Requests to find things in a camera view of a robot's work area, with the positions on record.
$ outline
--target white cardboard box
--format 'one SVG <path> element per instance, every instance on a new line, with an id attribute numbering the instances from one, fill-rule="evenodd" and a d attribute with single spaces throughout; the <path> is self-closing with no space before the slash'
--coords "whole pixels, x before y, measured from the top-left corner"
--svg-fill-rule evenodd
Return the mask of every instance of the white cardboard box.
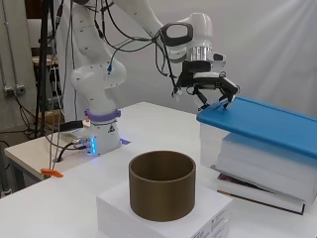
<path id="1" fill-rule="evenodd" d="M 231 202 L 228 196 L 198 186 L 195 207 L 188 215 L 175 221 L 154 222 L 134 213 L 129 186 L 124 183 L 97 197 L 98 229 L 109 238 L 214 238 L 218 228 L 211 232 L 212 227 L 224 223 L 223 235 L 218 234 L 224 238 L 229 230 Z"/>

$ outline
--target stack of books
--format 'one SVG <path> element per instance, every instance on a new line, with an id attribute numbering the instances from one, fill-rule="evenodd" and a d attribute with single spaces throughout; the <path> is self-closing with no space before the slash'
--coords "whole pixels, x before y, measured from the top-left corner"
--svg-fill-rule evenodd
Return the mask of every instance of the stack of books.
<path id="1" fill-rule="evenodd" d="M 303 214 L 317 196 L 317 161 L 234 133 L 222 143 L 218 191 Z"/>

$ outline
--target white table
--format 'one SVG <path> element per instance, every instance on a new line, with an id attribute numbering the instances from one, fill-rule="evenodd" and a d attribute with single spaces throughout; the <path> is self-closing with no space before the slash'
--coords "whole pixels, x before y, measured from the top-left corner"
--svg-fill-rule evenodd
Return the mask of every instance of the white table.
<path id="1" fill-rule="evenodd" d="M 128 179 L 128 163 L 140 153 L 174 150 L 199 164 L 195 115 L 140 103 L 123 110 L 121 135 L 132 144 L 0 200 L 1 237 L 94 238 L 96 195 Z M 215 155 L 226 135 L 214 130 Z M 216 174 L 197 167 L 198 182 L 215 188 Z M 234 200 L 230 238 L 315 238 L 317 206 L 304 216 Z"/>

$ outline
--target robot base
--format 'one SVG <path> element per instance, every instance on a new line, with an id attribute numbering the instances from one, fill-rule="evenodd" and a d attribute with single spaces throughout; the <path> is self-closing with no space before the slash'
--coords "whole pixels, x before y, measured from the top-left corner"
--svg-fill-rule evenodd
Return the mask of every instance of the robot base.
<path id="1" fill-rule="evenodd" d="M 106 124 L 91 122 L 89 128 L 73 133 L 77 138 L 87 138 L 87 154 L 101 156 L 121 146 L 116 121 Z"/>

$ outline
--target cylindrical container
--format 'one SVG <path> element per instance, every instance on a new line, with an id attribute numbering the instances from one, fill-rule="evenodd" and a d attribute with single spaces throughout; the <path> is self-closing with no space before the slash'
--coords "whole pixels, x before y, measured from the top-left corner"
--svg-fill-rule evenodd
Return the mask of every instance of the cylindrical container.
<path id="1" fill-rule="evenodd" d="M 137 156 L 129 164 L 130 205 L 151 221 L 171 221 L 195 205 L 195 162 L 178 152 L 157 151 Z"/>

